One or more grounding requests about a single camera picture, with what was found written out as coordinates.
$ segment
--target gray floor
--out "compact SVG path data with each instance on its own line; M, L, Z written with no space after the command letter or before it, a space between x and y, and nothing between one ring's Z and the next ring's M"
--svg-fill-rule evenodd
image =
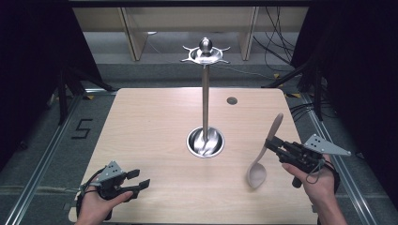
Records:
M292 69L271 54L265 57L264 50L255 42L250 60L242 61L235 33L157 33L149 36L145 53L138 62L131 61L124 34L86 33L85 36L103 80L114 87L200 86L200 66L181 63L179 60L188 56L182 45L194 48L202 37L211 38L217 48L231 47L224 54L224 59L231 64L219 63L211 67L210 86L260 88L274 81L275 74L283 76ZM268 43L264 33L255 36L263 44ZM283 36L292 44L297 38L297 34ZM270 48L288 59L281 48ZM296 94L298 81L299 77L280 88L287 94ZM91 83L84 85L87 88L96 88ZM73 204L76 188L81 183L85 167L115 98L115 95L102 92L93 95L92 99L75 98L69 102L72 110L65 129L61 130L57 125L57 101L40 117L26 139L28 148L16 152L0 173L0 223L6 223L18 201L25 201L20 212L22 216L19 217L21 224L71 224L68 220L69 208ZM286 101L290 107L294 107L303 104L305 99L287 97ZM345 131L344 125L336 118L333 109L325 104L322 112L323 122L316 121L312 112L293 113L301 140L307 140L310 135L319 132L319 126L324 126L334 143L355 152L355 144ZM73 139L84 135L76 130L82 119L92 119L82 123L84 128L90 128L87 138ZM62 138L53 139L56 133L61 133ZM43 159L47 159L48 164L45 164L43 171L37 171L36 168ZM358 208L356 199L348 191L353 187L341 184L336 195L349 224L398 224L397 210L378 184L366 161L352 156L344 157L343 162L348 175L355 182L354 188L359 190L365 205L369 207L371 216L369 220L369 216L364 216ZM32 187L32 195L29 195L32 198L21 198L23 191L29 187Z

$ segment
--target cable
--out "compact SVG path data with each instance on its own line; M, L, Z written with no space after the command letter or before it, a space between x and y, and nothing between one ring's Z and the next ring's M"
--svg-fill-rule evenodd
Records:
M324 165L325 165L325 159L322 158L322 159L320 159L320 160L318 161L318 165L316 165L316 167L315 167L311 172L309 172L309 173L307 174L307 177L305 178L305 180L306 180L308 183L310 183L310 184L316 184L316 182L318 182L318 180L319 180L319 177L321 176L321 172L322 172L321 169L322 169L322 167L323 167ZM315 181L310 181L309 178L310 178L312 175L314 175L315 173L317 173Z
M328 102L321 102L322 105L329 105ZM293 119L295 122L297 122L300 118L302 118L302 116L304 116L306 113L309 113L310 111L312 111L314 109L314 103L305 103L305 104L301 104L301 105L297 105L294 107L289 108ZM322 114L324 114L326 117L328 118L339 118L338 116L332 116L332 115L328 115L324 112L321 112Z
M278 55L276 52L272 51L271 49L267 48L266 46L264 46L262 43L260 43L260 41L257 40L257 38L255 36L253 36L253 39L261 46L263 47L263 49L265 49L266 51L272 53L273 55L275 55L276 57L278 57L279 59L281 59L282 61L284 61L286 64L290 64L289 61L287 61L286 59L282 58L280 55Z
M261 74L261 73L245 72L245 71L238 70L238 69L231 68L231 67L230 67L230 68L229 68L229 67L220 67L220 66L216 66L216 65L212 65L212 67L230 69L230 70L233 70L233 71L236 71L236 72L240 72L240 73L244 73L244 74L258 75L258 76L261 76L261 77L264 77L264 78L267 78L267 79L270 79L270 80L275 80L275 78L271 78L271 77L269 77L269 76L267 76L267 75L263 75L263 74Z
M265 34L266 34L266 37L268 38L268 40L272 43L272 44L274 44L275 46L277 46L277 47L279 47L279 48L284 48L284 46L282 46L282 45L280 45L280 44L278 44L278 43L275 43L275 41L273 41L272 40L272 38L271 37L269 37L269 35L268 35L268 33L267 32L264 32Z
M266 65L267 65L268 68L273 69L273 70L276 70L276 71L280 71L280 70L278 70L278 69L276 69L276 68L271 67L271 66L268 64L268 62L267 62L267 52L269 52L269 44L270 44L270 41L272 40L274 34L275 34L275 29L274 29L274 32L272 33L271 38L269 39L269 42L268 42L268 44L267 44L267 47L264 47L264 49L266 50L266 53L264 54L264 61L266 62ZM289 62L289 61L287 61L287 60L283 60L283 61L284 61L284 62L287 62L286 64L290 65L290 62Z
M273 38L273 36L274 36L274 34L276 33L278 36L279 36L279 38L280 38L280 40L281 40L281 42L282 42L282 44L283 44L283 50L284 50L284 52L286 53L286 56L287 56L287 58L288 58L288 60L290 61L291 59L291 57L292 57L292 55L291 55L291 53L287 50L287 46L284 44L284 42L286 41L286 42L288 42L285 38L283 38L283 36L282 36L282 28L281 28L281 20L280 20L280 15L281 15L281 8L280 7L276 7L276 9L277 9L277 21L276 22L274 22L273 20L272 20L272 17L270 16L270 14L269 14L269 11L268 11L268 8L266 7L266 11L267 11L267 14L268 14L268 17L269 17L269 19L270 19L270 21L271 21L271 23L272 23L272 26L273 26L273 32L272 32L272 36L271 36L271 38L269 38L268 36L268 38L269 38L269 40L272 40L272 38Z

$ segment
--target wooden table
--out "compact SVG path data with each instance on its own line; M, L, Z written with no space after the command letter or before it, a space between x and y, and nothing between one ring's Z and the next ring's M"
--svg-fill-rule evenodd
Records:
M237 99L236 105L227 102ZM125 171L140 169L150 187L138 199L114 209L113 222L178 224L315 224L317 214L303 188L267 151L261 159L268 177L251 189L246 172L259 154L278 113L277 136L299 142L295 124L279 89L210 88L209 125L225 138L213 158L194 156L188 134L202 126L201 88L121 89L109 112L84 175L115 160ZM71 209L69 219L76 219Z

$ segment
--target human hand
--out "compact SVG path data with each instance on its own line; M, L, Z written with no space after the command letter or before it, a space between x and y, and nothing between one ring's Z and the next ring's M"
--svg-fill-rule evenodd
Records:
M326 161L330 161L328 155L324 155L324 158ZM334 195L334 176L329 169L324 167L319 172L309 175L291 164L283 163L282 166L302 182L305 192L317 210L322 225L346 224Z
M324 158L326 161L330 161L328 155L324 155ZM326 198L334 198L334 176L329 169L323 168L319 172L309 175L291 164L283 163L282 166L301 181L313 204Z
M131 195L132 191L127 191L107 201L101 198L95 187L89 186L85 191L80 215L75 225L101 224L115 206L128 200Z

